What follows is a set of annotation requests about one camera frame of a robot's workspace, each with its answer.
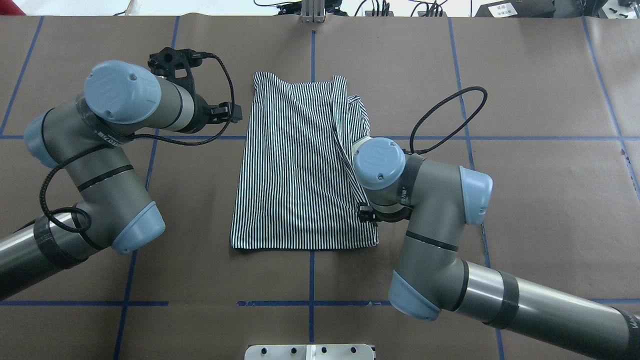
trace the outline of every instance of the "black and white stripes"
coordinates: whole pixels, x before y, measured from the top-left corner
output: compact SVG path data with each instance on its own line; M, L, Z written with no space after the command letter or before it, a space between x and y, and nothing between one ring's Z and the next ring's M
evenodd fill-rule
M346 80L290 84L254 75L255 97L231 230L237 249L353 249L378 243L358 220L366 196L351 144L369 135Z

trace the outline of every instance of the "red object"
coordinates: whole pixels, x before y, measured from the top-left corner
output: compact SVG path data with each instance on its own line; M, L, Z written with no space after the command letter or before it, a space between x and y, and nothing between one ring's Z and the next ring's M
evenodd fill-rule
M0 15L27 15L12 0L0 0Z

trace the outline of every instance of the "striped fabric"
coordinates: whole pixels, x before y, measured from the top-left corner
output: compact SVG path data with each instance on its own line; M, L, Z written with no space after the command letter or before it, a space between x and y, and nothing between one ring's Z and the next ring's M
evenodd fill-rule
M329 250L375 246L377 228L358 220L367 202L351 144L369 118L346 80L290 84L253 77L255 97L231 229L236 249Z

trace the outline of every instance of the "striped shirt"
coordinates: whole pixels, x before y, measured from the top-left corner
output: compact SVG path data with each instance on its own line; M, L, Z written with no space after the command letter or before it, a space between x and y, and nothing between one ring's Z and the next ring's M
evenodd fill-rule
M358 219L367 202L351 144L369 118L346 80L290 84L253 77L251 121L231 229L236 249L330 250L375 246L378 232Z

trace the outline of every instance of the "table surface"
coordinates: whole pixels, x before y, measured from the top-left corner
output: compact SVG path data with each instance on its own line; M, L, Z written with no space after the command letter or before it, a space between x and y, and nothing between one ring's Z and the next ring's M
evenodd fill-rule
M201 147L138 140L125 147L166 222L130 256L106 249L0 302L2 359L241 359L249 345L370 343L378 359L584 359L443 312L422 322L389 306L406 222L349 251L229 246L253 98L252 76L289 82L345 76L372 135L407 146L415 122L461 87L484 110L434 160L490 174L484 228L460 254L515 276L640 313L640 22L597 19L297 16L0 17L0 234L40 214L47 169L24 128L82 90L97 63L145 66L165 46L218 54L245 118ZM209 102L228 100L214 61L194 70ZM452 101L418 133L442 138L479 96ZM212 135L208 126L198 136ZM80 199L66 176L51 206Z

